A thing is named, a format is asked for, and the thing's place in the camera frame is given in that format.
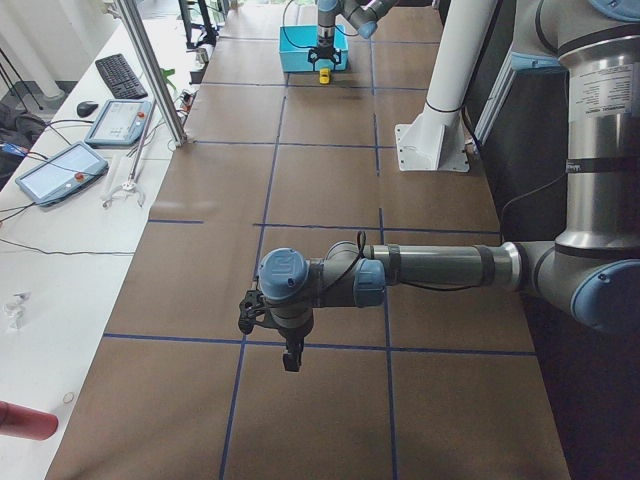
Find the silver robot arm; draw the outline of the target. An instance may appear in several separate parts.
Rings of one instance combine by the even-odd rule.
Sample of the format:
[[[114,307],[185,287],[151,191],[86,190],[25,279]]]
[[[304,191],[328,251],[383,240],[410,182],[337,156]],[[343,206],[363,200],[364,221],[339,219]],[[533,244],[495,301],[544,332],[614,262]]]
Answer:
[[[321,258],[267,253],[238,327],[272,329],[298,371],[320,308],[373,307],[395,285],[526,291],[606,333],[639,327],[639,5],[520,1],[516,65],[568,74],[566,224],[551,241],[488,245],[334,244]]]
[[[395,0],[373,0],[364,6],[353,0],[318,1],[316,44],[309,48],[307,55],[312,70],[329,67],[341,70],[347,64],[342,50],[335,46],[338,16],[342,16],[358,35],[369,39],[377,30],[379,20],[396,4]]]

